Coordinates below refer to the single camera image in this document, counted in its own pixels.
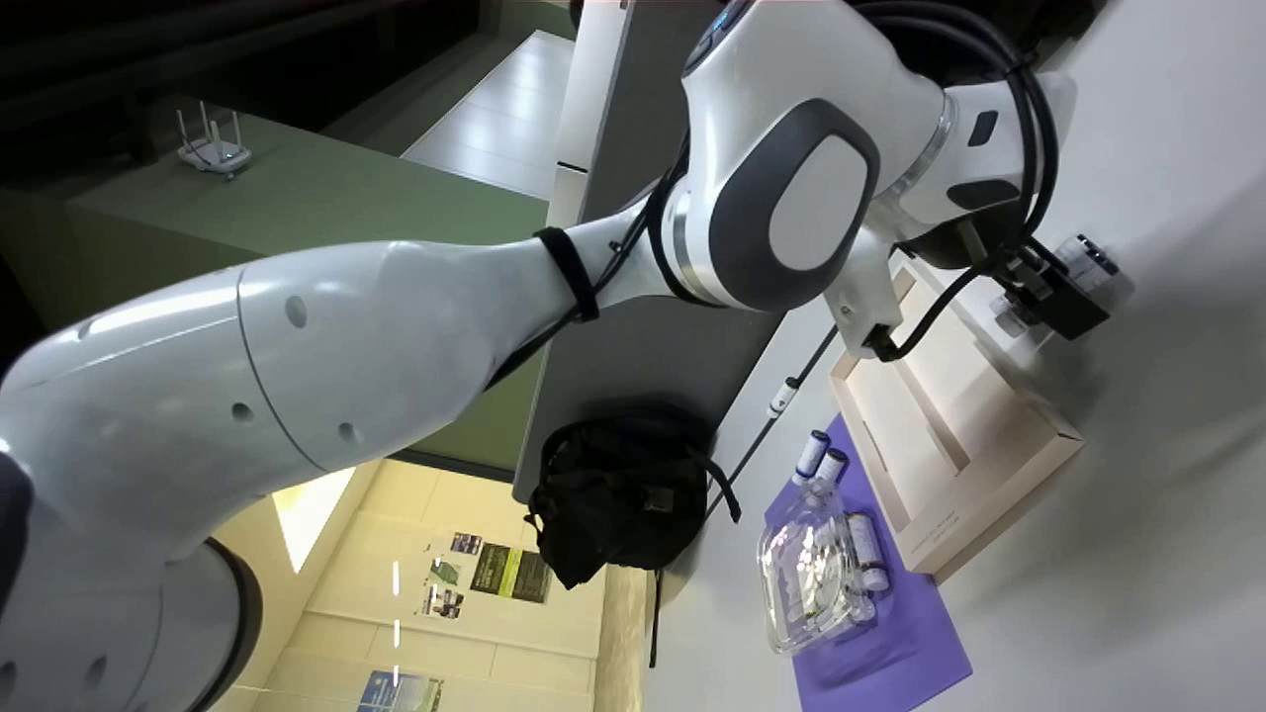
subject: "black bag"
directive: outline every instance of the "black bag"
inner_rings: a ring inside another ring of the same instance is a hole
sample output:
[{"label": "black bag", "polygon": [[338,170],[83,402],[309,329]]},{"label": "black bag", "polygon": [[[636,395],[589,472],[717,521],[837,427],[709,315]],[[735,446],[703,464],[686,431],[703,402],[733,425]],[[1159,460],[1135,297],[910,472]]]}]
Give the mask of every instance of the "black bag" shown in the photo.
[{"label": "black bag", "polygon": [[713,427],[661,402],[554,431],[527,521],[537,525],[537,549],[556,582],[582,586],[605,563],[666,570],[709,517],[709,479],[740,517],[709,454]]}]

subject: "purple cloth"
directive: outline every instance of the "purple cloth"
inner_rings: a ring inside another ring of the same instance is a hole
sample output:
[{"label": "purple cloth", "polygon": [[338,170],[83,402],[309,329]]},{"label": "purple cloth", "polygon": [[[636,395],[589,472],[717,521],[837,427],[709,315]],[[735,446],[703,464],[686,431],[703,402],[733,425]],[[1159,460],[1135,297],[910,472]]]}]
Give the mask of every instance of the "purple cloth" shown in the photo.
[{"label": "purple cloth", "polygon": [[[852,466],[837,483],[848,512],[866,512],[889,566],[889,595],[877,598],[877,623],[852,628],[837,641],[818,641],[794,656],[802,712],[910,712],[973,674],[952,634],[938,586],[910,575],[882,525],[858,451],[841,425],[832,425],[832,446],[848,451]],[[800,491],[783,488],[765,512],[769,525],[794,514]]]}]

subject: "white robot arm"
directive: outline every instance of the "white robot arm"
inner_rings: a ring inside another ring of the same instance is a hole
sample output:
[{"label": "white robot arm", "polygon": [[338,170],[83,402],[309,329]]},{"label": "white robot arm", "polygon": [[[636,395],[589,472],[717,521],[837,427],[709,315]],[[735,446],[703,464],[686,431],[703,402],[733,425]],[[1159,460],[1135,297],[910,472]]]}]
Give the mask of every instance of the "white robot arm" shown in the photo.
[{"label": "white robot arm", "polygon": [[861,344],[897,319],[886,253],[973,209],[948,187],[1025,170],[1006,89],[943,90],[841,0],[733,0],[686,90],[686,173],[564,228],[570,276],[541,242],[338,247],[34,344],[0,389],[0,707],[204,707],[258,634],[214,525],[452,425],[574,315],[579,273],[596,306],[765,314],[836,285]]}]

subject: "green wall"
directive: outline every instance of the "green wall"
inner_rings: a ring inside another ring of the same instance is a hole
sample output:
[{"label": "green wall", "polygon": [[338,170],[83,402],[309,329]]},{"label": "green wall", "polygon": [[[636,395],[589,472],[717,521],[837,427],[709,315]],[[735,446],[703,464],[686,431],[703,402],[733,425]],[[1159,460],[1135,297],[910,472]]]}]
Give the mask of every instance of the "green wall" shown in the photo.
[{"label": "green wall", "polygon": [[[0,249],[38,315],[72,325],[133,292],[309,247],[492,247],[545,223],[535,199],[264,119],[243,126],[258,160],[237,184],[161,160],[66,202],[0,195]],[[418,454],[516,472],[535,383],[537,363],[485,393]]]},{"label": "green wall", "polygon": [[570,0],[483,0],[483,28],[512,40],[529,33],[579,35],[570,23]]}]

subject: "white table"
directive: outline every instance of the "white table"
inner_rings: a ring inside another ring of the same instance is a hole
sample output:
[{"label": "white table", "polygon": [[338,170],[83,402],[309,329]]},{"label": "white table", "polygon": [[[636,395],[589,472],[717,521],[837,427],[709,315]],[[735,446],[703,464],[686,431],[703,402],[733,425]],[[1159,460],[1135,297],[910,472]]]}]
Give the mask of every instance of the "white table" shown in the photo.
[{"label": "white table", "polygon": [[[1113,0],[1066,57],[1080,83],[1048,234],[1092,228],[1139,292],[1056,363],[1083,454],[944,582],[973,677],[931,707],[1263,707],[1266,699],[1266,7]],[[778,367],[719,431],[735,460]],[[667,595],[649,712],[794,707],[765,644],[754,525],[802,434],[832,418],[824,367],[709,521]]]}]

